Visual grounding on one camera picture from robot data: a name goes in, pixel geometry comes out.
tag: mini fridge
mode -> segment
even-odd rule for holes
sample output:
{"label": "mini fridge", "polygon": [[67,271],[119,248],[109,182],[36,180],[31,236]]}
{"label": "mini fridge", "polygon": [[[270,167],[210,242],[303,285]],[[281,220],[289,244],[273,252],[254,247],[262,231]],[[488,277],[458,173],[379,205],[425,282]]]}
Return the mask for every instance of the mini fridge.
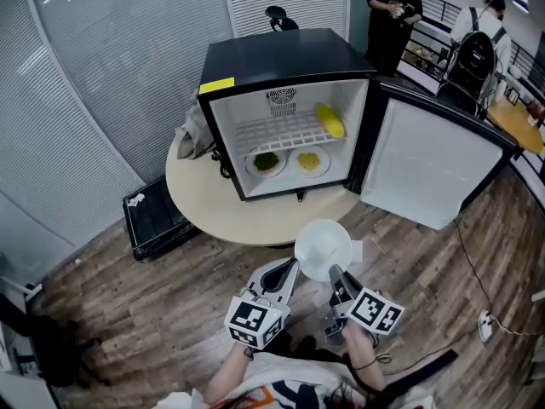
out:
{"label": "mini fridge", "polygon": [[[211,44],[198,100],[241,200],[342,183],[367,204],[442,228],[515,149],[414,85],[379,78],[331,29]],[[318,119],[320,107],[341,136]],[[265,153],[275,154],[271,174],[256,170]],[[300,162],[309,153],[315,170]]]}

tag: black storage box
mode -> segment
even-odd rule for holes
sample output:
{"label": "black storage box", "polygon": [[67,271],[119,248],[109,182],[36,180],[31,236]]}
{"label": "black storage box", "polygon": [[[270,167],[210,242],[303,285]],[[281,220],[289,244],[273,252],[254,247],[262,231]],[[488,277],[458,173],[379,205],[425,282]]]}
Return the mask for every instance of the black storage box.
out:
{"label": "black storage box", "polygon": [[[144,199],[128,206],[139,193]],[[137,261],[157,259],[200,233],[176,208],[164,177],[125,197],[123,210]]]}

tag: white plate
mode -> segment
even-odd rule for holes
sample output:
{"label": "white plate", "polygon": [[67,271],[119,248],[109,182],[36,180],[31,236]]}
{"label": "white plate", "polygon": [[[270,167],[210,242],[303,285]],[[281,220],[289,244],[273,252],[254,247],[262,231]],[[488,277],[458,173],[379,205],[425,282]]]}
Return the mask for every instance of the white plate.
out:
{"label": "white plate", "polygon": [[295,257],[309,279],[329,282],[332,265],[337,264],[342,271],[350,266],[352,240],[338,222],[314,220],[297,235]]}
{"label": "white plate", "polygon": [[284,152],[274,152],[278,156],[278,163],[274,168],[271,168],[267,171],[259,171],[254,165],[254,159],[257,154],[249,154],[246,156],[246,170],[255,177],[260,177],[261,179],[268,179],[270,177],[275,177],[280,174],[280,171],[286,166],[286,155]]}
{"label": "white plate", "polygon": [[[315,153],[320,159],[320,165],[316,170],[307,171],[299,165],[297,162],[297,156],[302,153]],[[331,159],[330,155],[322,148],[318,146],[301,147],[296,148],[290,155],[290,168],[303,177],[320,177],[325,174],[330,168]]]}

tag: yellow food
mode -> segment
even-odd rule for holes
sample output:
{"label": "yellow food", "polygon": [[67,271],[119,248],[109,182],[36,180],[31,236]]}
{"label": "yellow food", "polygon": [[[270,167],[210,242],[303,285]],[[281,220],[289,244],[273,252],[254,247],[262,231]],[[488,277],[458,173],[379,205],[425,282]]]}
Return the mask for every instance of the yellow food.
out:
{"label": "yellow food", "polygon": [[316,153],[301,153],[297,163],[306,171],[314,171],[320,166],[320,158]]}
{"label": "yellow food", "polygon": [[342,121],[326,105],[318,104],[316,106],[316,115],[324,128],[330,132],[334,138],[343,138],[345,135]]}

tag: black and white marker cube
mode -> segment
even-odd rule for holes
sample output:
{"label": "black and white marker cube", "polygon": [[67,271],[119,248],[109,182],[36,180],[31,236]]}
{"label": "black and white marker cube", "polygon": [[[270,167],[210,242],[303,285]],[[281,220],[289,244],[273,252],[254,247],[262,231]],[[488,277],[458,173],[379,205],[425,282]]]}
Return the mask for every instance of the black and white marker cube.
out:
{"label": "black and white marker cube", "polygon": [[405,311],[403,306],[392,303],[376,292],[364,288],[348,310],[347,316],[372,333],[388,335],[399,321],[403,311]]}
{"label": "black and white marker cube", "polygon": [[224,325],[235,341],[263,349],[284,329],[285,311],[233,297]]}

